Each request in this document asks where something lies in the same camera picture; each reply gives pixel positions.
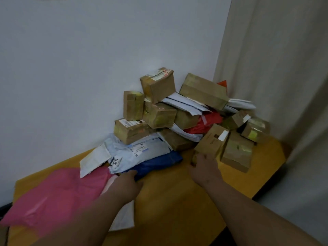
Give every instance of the wooden table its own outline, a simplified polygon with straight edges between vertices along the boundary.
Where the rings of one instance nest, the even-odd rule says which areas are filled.
[[[72,157],[16,182],[14,201],[37,186],[52,171],[78,167],[90,151]],[[199,245],[208,246],[225,228],[216,207],[190,178],[186,165],[192,150],[182,153],[183,162],[143,178],[144,187],[135,202],[135,227],[108,233],[103,245]],[[275,139],[254,147],[252,166],[244,174],[218,162],[224,180],[252,198],[286,161]],[[37,240],[30,229],[15,226],[9,231],[9,246],[28,246]]]

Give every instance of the beige curtain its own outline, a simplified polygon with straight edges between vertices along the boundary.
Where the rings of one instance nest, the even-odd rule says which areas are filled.
[[[328,0],[232,0],[222,80],[294,148],[260,202],[328,245]]]

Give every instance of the pink plastic mailer bag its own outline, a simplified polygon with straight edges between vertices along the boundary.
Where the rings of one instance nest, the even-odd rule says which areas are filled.
[[[107,167],[99,167],[84,178],[80,178],[80,168],[56,170],[22,195],[0,225],[27,226],[42,237],[98,198],[111,176]]]

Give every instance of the white wall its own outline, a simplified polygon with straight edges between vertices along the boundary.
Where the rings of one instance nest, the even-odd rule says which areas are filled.
[[[97,146],[124,90],[212,80],[231,0],[0,0],[0,206],[16,180]]]

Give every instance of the hand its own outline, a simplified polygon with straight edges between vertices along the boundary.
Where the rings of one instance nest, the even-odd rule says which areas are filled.
[[[143,183],[136,183],[134,181],[134,176],[136,174],[136,170],[130,170],[126,173],[122,173],[114,180],[113,184],[110,185],[108,189],[108,192],[114,194],[123,205],[134,200],[142,189]]]
[[[196,155],[197,164],[195,167],[189,165],[189,173],[195,183],[207,189],[211,185],[223,182],[220,170],[217,167],[217,162],[210,156],[205,156],[201,153]]]

